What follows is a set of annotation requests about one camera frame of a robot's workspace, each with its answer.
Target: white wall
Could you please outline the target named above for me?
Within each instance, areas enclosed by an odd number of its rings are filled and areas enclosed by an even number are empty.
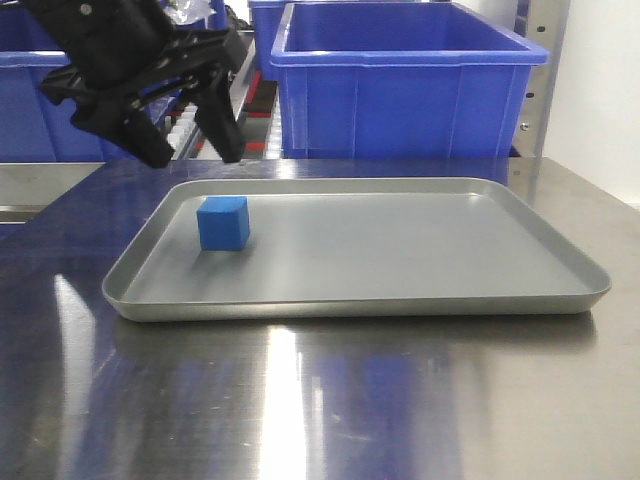
[[[640,204],[640,4],[572,0],[544,155]]]
[[[489,18],[503,27],[513,29],[518,8],[517,0],[454,0]]]

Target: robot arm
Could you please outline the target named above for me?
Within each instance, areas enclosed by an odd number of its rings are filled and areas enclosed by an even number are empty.
[[[229,71],[246,49],[235,30],[180,30],[156,0],[22,0],[67,53],[40,89],[55,104],[72,98],[71,123],[131,152],[154,168],[173,149],[144,113],[173,91],[198,107],[196,123],[225,162],[237,162],[245,141],[228,89]]]

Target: tray rim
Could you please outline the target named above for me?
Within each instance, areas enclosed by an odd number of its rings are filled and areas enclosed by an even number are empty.
[[[228,187],[234,186],[258,186],[258,185],[270,185],[278,184],[280,187],[285,187],[285,191],[278,192],[263,192],[263,193],[243,193],[246,195],[354,195],[354,194],[460,194],[460,195],[484,195],[496,200],[495,196],[502,196],[506,198],[507,205],[516,210],[524,212],[529,218],[533,218],[538,226],[545,230],[543,233],[555,237],[555,240],[560,241],[565,247],[572,250],[575,257],[579,257],[580,261],[585,262],[586,268],[590,268],[595,271],[601,278],[602,286],[588,294],[545,294],[545,295],[521,295],[521,296],[492,296],[492,297],[426,297],[426,298],[406,298],[406,299],[352,299],[352,300],[312,300],[312,301],[278,301],[278,302],[207,302],[203,301],[190,301],[179,304],[182,309],[189,309],[190,316],[188,318],[179,318],[176,315],[167,315],[172,308],[177,306],[176,303],[162,302],[132,302],[123,300],[122,297],[126,293],[126,288],[123,294],[118,295],[113,293],[111,288],[111,282],[114,280],[114,276],[125,267],[123,264],[125,261],[134,255],[136,249],[146,250],[146,255],[140,265],[137,268],[129,268],[136,273],[139,272],[140,267],[144,264],[148,254],[153,250],[159,237],[154,242],[150,243],[147,248],[141,248],[141,244],[145,240],[145,236],[153,236],[153,230],[158,226],[166,227],[170,224],[175,211],[165,212],[168,209],[167,205],[171,203],[182,204],[190,198],[196,196],[206,196],[207,193],[194,195],[192,189],[194,186],[210,186],[226,185]],[[378,186],[378,188],[385,186],[388,190],[385,191],[361,191],[363,185]],[[445,187],[454,186],[459,189],[459,192],[432,192],[424,189],[417,189],[417,187],[409,188],[414,184],[418,185],[441,185]],[[312,192],[300,192],[300,188],[291,188],[294,186],[306,185],[315,186],[320,191]],[[349,191],[344,187],[357,186],[354,191]],[[238,195],[237,191],[229,193],[216,193],[217,195]],[[500,206],[504,207],[504,204],[497,202]],[[507,212],[516,221],[520,222],[521,217],[513,215],[512,212]],[[542,216],[540,216],[533,208],[527,205],[521,198],[515,193],[509,190],[504,185],[486,179],[472,178],[472,177],[358,177],[358,178],[303,178],[303,179],[198,179],[187,182],[179,183],[173,186],[167,194],[160,201],[158,206],[154,209],[153,213],[149,216],[144,225],[136,233],[133,239],[129,242],[124,251],[120,254],[117,260],[109,269],[105,275],[101,289],[105,299],[115,308],[115,310],[124,318],[133,321],[140,322],[159,322],[159,321],[190,321],[190,320],[228,320],[228,319],[257,319],[257,318],[301,318],[301,317],[353,317],[353,316],[393,316],[394,313],[390,312],[395,304],[402,304],[405,307],[407,313],[402,313],[402,316],[433,316],[433,315],[486,315],[486,314],[574,314],[582,313],[589,310],[604,294],[606,294],[612,288],[611,277],[607,271],[602,268],[597,262],[595,262],[589,255],[587,255],[582,249],[580,249],[575,243],[567,239],[562,235],[553,225],[547,222]],[[545,308],[538,308],[537,303],[543,299],[551,300],[563,298],[566,300],[572,300],[567,302],[567,308],[554,308],[553,311],[547,311]],[[509,309],[509,311],[499,311],[501,302],[508,301],[513,302],[519,300],[522,303],[521,310]],[[452,308],[449,304],[451,302],[458,302],[459,308]],[[438,307],[437,304],[449,305],[447,308]],[[360,304],[361,313],[347,313],[352,311],[354,304]],[[493,304],[487,308],[480,308],[482,304]],[[216,316],[207,315],[208,312],[217,310]]]

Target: plastic bag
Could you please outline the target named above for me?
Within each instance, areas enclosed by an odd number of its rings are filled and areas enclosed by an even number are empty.
[[[191,25],[216,12],[207,0],[169,0],[164,13],[176,25]]]

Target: blue block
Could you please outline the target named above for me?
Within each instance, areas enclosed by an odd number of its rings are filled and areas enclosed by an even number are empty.
[[[247,197],[207,197],[198,211],[203,250],[242,250],[249,239]]]

